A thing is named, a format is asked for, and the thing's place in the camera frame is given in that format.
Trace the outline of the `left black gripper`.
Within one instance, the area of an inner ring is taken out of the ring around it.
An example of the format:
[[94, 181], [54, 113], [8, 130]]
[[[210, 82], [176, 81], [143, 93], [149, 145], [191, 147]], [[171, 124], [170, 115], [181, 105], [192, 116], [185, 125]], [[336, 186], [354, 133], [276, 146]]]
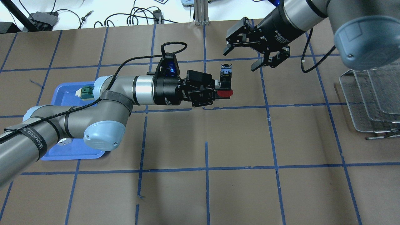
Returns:
[[[217, 92], [211, 74], [188, 70], [185, 79], [179, 76], [167, 76], [161, 72], [155, 73], [155, 104], [175, 106], [182, 101], [192, 103], [192, 107], [212, 105], [215, 100], [228, 100], [231, 92]], [[219, 91], [231, 90], [231, 73], [220, 73]]]

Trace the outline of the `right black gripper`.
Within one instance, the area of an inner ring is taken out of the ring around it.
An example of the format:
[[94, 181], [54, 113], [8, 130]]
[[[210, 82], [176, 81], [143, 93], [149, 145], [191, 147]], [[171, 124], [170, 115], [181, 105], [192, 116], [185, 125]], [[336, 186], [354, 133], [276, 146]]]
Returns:
[[251, 65], [252, 72], [266, 66], [275, 68], [290, 57], [289, 44], [304, 33], [290, 23], [283, 9], [274, 9], [256, 26], [243, 17], [227, 30], [223, 55], [234, 48], [249, 47], [264, 55]]

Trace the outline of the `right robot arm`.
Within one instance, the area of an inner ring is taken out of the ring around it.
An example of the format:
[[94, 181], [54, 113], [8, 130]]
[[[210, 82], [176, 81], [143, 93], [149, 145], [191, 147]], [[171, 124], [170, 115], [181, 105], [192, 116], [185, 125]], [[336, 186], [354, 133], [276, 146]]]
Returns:
[[230, 27], [223, 54], [250, 47], [264, 54], [251, 71], [274, 68], [289, 57], [293, 40], [328, 18], [334, 46], [347, 68], [380, 68], [399, 59], [399, 4], [398, 0], [281, 0], [256, 26], [243, 17]]

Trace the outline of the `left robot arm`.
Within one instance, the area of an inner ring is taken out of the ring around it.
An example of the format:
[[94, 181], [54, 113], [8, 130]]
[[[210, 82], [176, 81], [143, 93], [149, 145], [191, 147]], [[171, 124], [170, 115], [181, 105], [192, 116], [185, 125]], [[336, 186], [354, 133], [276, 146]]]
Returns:
[[183, 79], [170, 71], [117, 76], [107, 91], [111, 79], [104, 76], [95, 81], [93, 94], [100, 101], [94, 106], [81, 110], [77, 106], [36, 106], [27, 111], [22, 123], [6, 127], [0, 146], [1, 188], [64, 138], [83, 139], [97, 150], [116, 149], [134, 106], [175, 106], [188, 101], [193, 107], [203, 107], [233, 95], [230, 67], [221, 68], [218, 80], [194, 70], [188, 70]]

